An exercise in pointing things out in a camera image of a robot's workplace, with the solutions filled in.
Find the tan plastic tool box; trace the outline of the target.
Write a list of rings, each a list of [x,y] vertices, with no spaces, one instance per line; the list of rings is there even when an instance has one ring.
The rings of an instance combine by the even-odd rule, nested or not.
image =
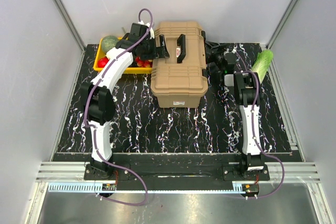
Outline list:
[[[155,42],[164,44],[168,58],[153,60],[151,91],[160,108],[197,108],[208,90],[203,31],[196,21],[160,22]]]

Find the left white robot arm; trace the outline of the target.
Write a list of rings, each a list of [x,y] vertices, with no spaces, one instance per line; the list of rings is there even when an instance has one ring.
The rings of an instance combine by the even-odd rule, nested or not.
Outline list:
[[[112,177],[114,167],[111,161],[110,123],[115,113],[112,97],[114,86],[122,74],[139,57],[141,60],[167,58],[164,36],[159,37],[157,45],[150,23],[133,23],[129,33],[118,40],[106,53],[107,64],[90,82],[81,86],[84,124],[90,128],[93,151],[90,165],[101,179]]]

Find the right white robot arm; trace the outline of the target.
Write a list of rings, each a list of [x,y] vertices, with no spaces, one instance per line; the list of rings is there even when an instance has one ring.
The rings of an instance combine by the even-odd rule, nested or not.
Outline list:
[[[205,41],[206,63],[215,66],[212,75],[226,86],[234,88],[234,98],[239,106],[243,123],[243,146],[237,172],[250,180],[264,169],[265,159],[260,146],[258,114],[260,104],[260,81],[258,74],[249,70],[243,61],[242,70],[234,70],[235,63],[226,56],[242,57],[236,49],[229,50],[224,43]]]

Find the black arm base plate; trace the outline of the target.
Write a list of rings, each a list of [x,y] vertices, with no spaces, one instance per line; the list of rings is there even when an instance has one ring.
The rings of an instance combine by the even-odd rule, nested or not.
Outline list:
[[[136,172],[151,191],[226,190],[232,182],[244,184],[270,180],[268,167],[261,172],[241,175],[239,154],[122,154],[115,153],[114,165],[104,172],[85,166],[85,180],[115,180],[119,190],[142,190]]]

